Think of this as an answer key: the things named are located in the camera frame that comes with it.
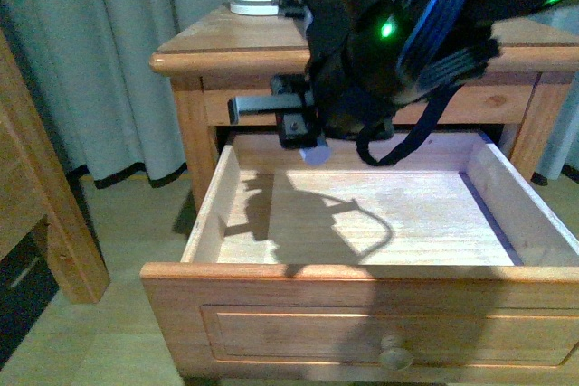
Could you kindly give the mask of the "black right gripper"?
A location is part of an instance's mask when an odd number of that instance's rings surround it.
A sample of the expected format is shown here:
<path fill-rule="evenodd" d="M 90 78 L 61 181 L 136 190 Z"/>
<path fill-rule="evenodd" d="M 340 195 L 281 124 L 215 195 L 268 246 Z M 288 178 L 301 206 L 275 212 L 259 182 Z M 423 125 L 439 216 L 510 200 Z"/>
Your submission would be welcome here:
<path fill-rule="evenodd" d="M 278 75 L 276 121 L 287 149 L 322 137 L 366 144 L 393 134 L 395 114 L 426 100 L 429 134 L 450 98 L 498 55 L 488 27 L 461 18 L 467 0 L 280 0 L 282 14 L 308 19 L 304 74 Z"/>

